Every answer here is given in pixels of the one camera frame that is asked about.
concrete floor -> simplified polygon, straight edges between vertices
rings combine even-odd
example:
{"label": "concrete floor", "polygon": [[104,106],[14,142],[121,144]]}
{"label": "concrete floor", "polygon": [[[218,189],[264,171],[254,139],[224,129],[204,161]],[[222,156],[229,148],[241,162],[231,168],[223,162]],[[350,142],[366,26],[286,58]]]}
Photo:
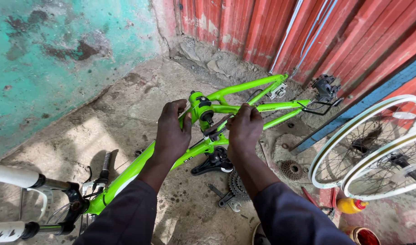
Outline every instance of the concrete floor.
{"label": "concrete floor", "polygon": [[[136,67],[93,103],[32,137],[1,164],[82,183],[88,178],[87,166],[91,166],[93,178],[98,177],[105,152],[118,149],[111,171],[113,179],[134,160],[136,149],[147,147],[155,139],[156,121],[166,102],[188,98],[191,90],[209,94],[228,85],[227,80],[219,79],[185,58],[157,58]],[[230,96],[227,100],[243,101],[247,96]],[[294,146],[312,129],[299,117],[289,122],[295,127],[291,129],[282,124],[265,131],[261,139],[268,144],[275,162],[293,159],[302,167],[309,167],[324,142],[292,156],[280,145]],[[193,128],[192,135],[192,143],[200,140],[198,127]],[[265,159],[259,146],[257,153]],[[195,157],[167,176],[158,195],[154,244],[250,244],[252,231],[259,222],[252,203],[242,203],[239,213],[230,208],[218,208],[219,197],[206,187],[206,183],[226,193],[228,174],[211,172],[192,176],[189,171],[204,159],[205,156]],[[314,189],[306,174],[299,181],[290,181],[279,168],[274,170],[297,193],[305,186],[321,204],[328,204],[327,190]],[[19,193],[15,186],[0,184],[0,221],[18,220]],[[53,210],[67,202],[64,195],[58,192],[55,195]],[[26,192],[22,220],[36,221],[41,205],[42,199],[37,194]],[[344,216],[337,213],[334,222],[340,226],[368,227],[377,233],[383,244],[416,242],[416,192],[374,201],[360,214]],[[78,236],[79,226],[78,221],[77,229],[67,236],[36,236],[14,244],[69,244]]]}

blue stripe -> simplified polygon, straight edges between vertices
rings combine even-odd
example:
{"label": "blue stripe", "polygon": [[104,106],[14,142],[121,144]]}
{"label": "blue stripe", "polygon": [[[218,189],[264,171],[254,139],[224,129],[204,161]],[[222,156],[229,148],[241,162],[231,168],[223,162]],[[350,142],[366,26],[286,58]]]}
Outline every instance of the blue stripe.
{"label": "blue stripe", "polygon": [[408,65],[405,69],[401,70],[399,73],[394,75],[384,84],[379,86],[377,89],[372,91],[369,95],[365,96],[358,103],[351,106],[343,114],[329,122],[322,129],[308,136],[308,138],[305,141],[299,143],[299,145],[295,147],[294,151],[296,153],[299,153],[311,147],[313,144],[324,138],[326,135],[336,130],[338,127],[341,127],[350,119],[357,116],[368,107],[379,102],[380,100],[388,96],[390,93],[400,88],[403,84],[412,80],[414,77],[416,77],[416,60],[412,64]]}

white rim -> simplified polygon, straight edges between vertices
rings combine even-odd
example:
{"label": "white rim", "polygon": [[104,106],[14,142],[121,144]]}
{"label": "white rim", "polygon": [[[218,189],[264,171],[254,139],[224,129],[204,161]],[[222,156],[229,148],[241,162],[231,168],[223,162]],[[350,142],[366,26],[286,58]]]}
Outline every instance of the white rim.
{"label": "white rim", "polygon": [[368,201],[368,200],[375,200],[375,199],[380,199],[380,198],[387,198],[387,197],[391,197],[394,195],[398,195],[398,194],[416,189],[416,183],[413,183],[413,184],[400,187],[398,189],[395,189],[393,191],[389,191],[386,193],[376,193],[376,194],[370,194],[370,195],[354,195],[349,192],[349,186],[352,183],[352,181],[362,176],[364,170],[366,170],[371,164],[387,156],[388,154],[397,150],[398,148],[406,146],[407,144],[414,142],[414,141],[416,141],[416,132],[407,134],[403,137],[398,138],[397,140],[394,140],[388,143],[384,147],[379,148],[378,150],[369,154],[367,157],[365,157],[360,162],[358,162],[358,164],[355,165],[347,173],[346,177],[343,179],[341,189],[344,191],[344,194],[350,198],[356,198],[359,200]]}
{"label": "white rim", "polygon": [[[326,155],[331,152],[332,148],[334,148],[338,142],[340,142],[348,133],[353,131],[357,126],[361,125],[364,121],[368,120],[375,114],[391,107],[396,104],[400,104],[403,102],[414,102],[416,103],[416,96],[413,95],[401,95],[392,97],[390,99],[384,100],[376,105],[368,108],[367,110],[363,111],[361,114],[350,120],[345,126],[343,126],[334,136],[326,142],[320,152],[314,158],[311,167],[309,168],[309,179],[312,181],[315,187],[320,189],[327,189],[341,185],[343,182],[343,178],[341,180],[334,181],[330,183],[320,183],[315,179],[316,172],[318,167],[320,166],[323,159],[325,159]],[[416,120],[412,124],[410,132],[416,131]]]}

white cable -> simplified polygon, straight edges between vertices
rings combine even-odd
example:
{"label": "white cable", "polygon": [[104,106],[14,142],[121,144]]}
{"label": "white cable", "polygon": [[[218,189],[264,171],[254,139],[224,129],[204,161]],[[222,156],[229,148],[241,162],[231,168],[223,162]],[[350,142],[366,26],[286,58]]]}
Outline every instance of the white cable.
{"label": "white cable", "polygon": [[294,13],[292,14],[292,17],[290,19],[290,22],[287,27],[287,31],[285,32],[284,40],[281,43],[281,46],[279,47],[278,53],[276,55],[275,61],[273,62],[272,68],[270,69],[270,74],[273,74],[273,69],[275,68],[276,62],[278,61],[279,54],[281,53],[282,47],[284,46],[285,40],[288,37],[289,31],[291,30],[292,24],[294,23],[294,20],[296,19],[297,13],[299,12],[300,6],[302,6],[303,0],[298,0],[296,6],[294,7]]}

bicycle frame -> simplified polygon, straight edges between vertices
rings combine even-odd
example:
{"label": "bicycle frame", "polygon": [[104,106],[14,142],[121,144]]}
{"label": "bicycle frame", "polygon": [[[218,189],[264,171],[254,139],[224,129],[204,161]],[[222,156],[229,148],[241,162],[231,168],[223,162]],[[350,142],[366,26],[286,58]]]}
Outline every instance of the bicycle frame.
{"label": "bicycle frame", "polygon": [[[287,79],[287,74],[285,75],[273,75],[266,78],[258,79],[255,81],[246,82],[240,85],[230,86],[223,89],[220,89],[206,97],[203,96],[200,92],[194,92],[189,97],[189,103],[191,108],[186,111],[186,113],[191,113],[192,115],[192,124],[194,124],[197,120],[199,120],[199,124],[201,126],[201,130],[204,131],[210,127],[210,125],[201,120],[202,114],[210,109],[214,111],[214,113],[232,113],[236,114],[240,106],[238,105],[228,105],[226,100],[224,99],[225,95],[229,95],[232,93],[244,91],[247,89],[255,88],[264,84],[268,84],[273,82],[271,85],[266,87],[262,92],[257,94],[253,97],[248,103],[253,105],[257,102],[260,98],[266,95],[269,92],[273,92],[278,86],[280,86],[285,79]],[[210,102],[217,101],[219,102],[218,105],[210,104],[202,104],[201,100],[198,100],[200,97],[207,98]],[[302,111],[302,105],[306,106],[311,102],[310,99],[306,100],[298,100],[298,101],[290,101],[290,102],[279,102],[279,103],[269,103],[269,104],[261,104],[256,107],[260,112],[266,111],[274,111],[274,110],[282,110],[282,109],[292,109],[298,108],[293,110],[285,115],[282,115],[270,122],[264,124],[264,130],[275,126]],[[183,113],[182,116],[179,118],[179,121],[182,124],[183,117],[186,113]],[[222,123],[218,128],[217,132],[220,131],[223,127],[225,127],[226,122]],[[204,137],[204,140],[200,142],[198,145],[191,147],[186,151],[186,153],[181,156],[173,165],[171,170],[180,166],[181,164],[187,162],[188,160],[194,158],[195,156],[202,154],[202,153],[213,153],[214,148],[220,145],[227,145],[229,144],[229,140],[225,138],[224,134],[220,133],[218,135],[218,140],[212,140],[209,137]],[[85,212],[86,214],[100,214],[101,211],[105,208],[106,204],[109,204],[113,198],[123,190],[125,186],[129,184],[130,181],[134,180],[135,177],[138,175],[140,170],[143,168],[146,161],[152,156],[154,152],[155,141],[152,142],[146,150],[140,154],[130,165],[129,167],[124,170],[124,172],[117,177],[109,186],[108,188],[104,189],[102,194],[94,198],[90,201],[89,208]]]}

